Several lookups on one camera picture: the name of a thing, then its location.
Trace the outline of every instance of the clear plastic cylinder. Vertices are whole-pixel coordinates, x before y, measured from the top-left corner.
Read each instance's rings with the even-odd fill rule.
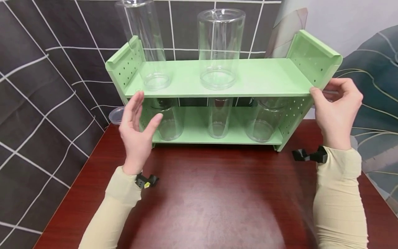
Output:
[[[183,131],[181,113],[176,98],[154,98],[151,101],[152,114],[163,114],[158,126],[161,138],[165,141],[177,139]]]
[[[252,105],[252,116],[246,126],[247,136],[260,143],[270,140],[279,127],[287,105],[288,99],[283,97],[255,99]]]
[[[206,10],[198,15],[200,79],[222,90],[236,81],[246,14],[236,9]]]
[[[156,91],[168,87],[171,74],[166,65],[154,0],[124,0],[116,2],[115,6],[127,42],[130,44],[133,35],[137,35],[141,40],[144,62],[139,73],[145,89]]]
[[[228,133],[233,98],[209,98],[208,133],[212,138],[221,139]]]

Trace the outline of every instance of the arm sleeve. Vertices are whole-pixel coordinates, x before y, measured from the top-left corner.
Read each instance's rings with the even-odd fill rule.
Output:
[[[117,167],[105,191],[105,197],[83,234],[79,249],[117,247],[124,223],[131,209],[141,200],[136,175],[126,175]]]
[[[314,223],[320,249],[367,248],[367,225],[357,178],[361,156],[325,147],[326,163],[317,164]]]

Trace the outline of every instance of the shelf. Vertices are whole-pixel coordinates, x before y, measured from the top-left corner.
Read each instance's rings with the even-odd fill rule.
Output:
[[[137,90],[144,90],[149,98],[309,96],[312,84],[290,59],[240,59],[237,62],[236,83],[225,90],[209,90],[201,85],[200,61],[167,61],[173,72],[170,86],[158,91],[145,90],[142,78],[135,74],[124,94],[130,98]]]
[[[173,141],[164,141],[158,132],[153,136],[154,143],[215,143],[215,144],[257,144],[280,145],[282,134],[279,129],[266,143],[258,143],[247,137],[244,126],[250,107],[233,107],[230,117],[228,134],[222,139],[214,139],[207,134],[207,107],[180,107],[184,115],[184,131],[179,138]]]

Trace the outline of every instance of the green shelf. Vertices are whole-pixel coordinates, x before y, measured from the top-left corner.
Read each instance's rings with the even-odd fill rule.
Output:
[[[154,143],[217,143],[217,144],[257,144],[281,145],[283,136],[277,130],[266,143],[258,143],[247,137],[244,127],[250,107],[234,107],[230,117],[229,129],[226,137],[214,139],[207,133],[208,109],[206,107],[181,107],[184,131],[181,136],[173,141],[164,141],[158,132],[153,137]]]
[[[126,104],[138,90],[145,98],[197,97],[290,97],[290,105],[279,128],[267,143],[250,140],[244,131],[247,108],[232,108],[228,135],[213,139],[207,134],[205,107],[180,107],[184,114],[184,131],[173,141],[163,141],[155,134],[154,143],[219,143],[268,144],[281,151],[301,120],[314,104],[309,95],[312,86],[323,89],[342,63],[342,56],[320,40],[300,30],[294,36],[286,58],[240,59],[234,86],[225,90],[209,90],[200,84],[200,61],[167,61],[172,73],[169,87],[158,91],[145,90],[138,70],[144,62],[141,41],[137,36],[123,45],[105,67]],[[148,108],[143,109],[141,126],[150,119]]]
[[[209,90],[201,85],[200,61],[170,61],[172,84],[169,87],[147,91],[142,78],[137,75],[124,90],[124,95],[130,98],[137,89],[143,90],[149,98],[309,95],[311,82],[290,59],[240,59],[237,62],[235,85],[225,90]]]

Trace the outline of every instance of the wooden table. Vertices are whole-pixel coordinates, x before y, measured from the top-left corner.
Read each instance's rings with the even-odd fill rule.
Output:
[[[321,143],[315,121],[305,120],[280,153],[262,145],[157,145],[144,174],[160,180],[142,192],[118,248],[315,248],[315,163],[294,162],[291,150]],[[35,249],[78,247],[124,157],[110,126]],[[369,248],[398,248],[396,216],[365,175],[359,186]]]

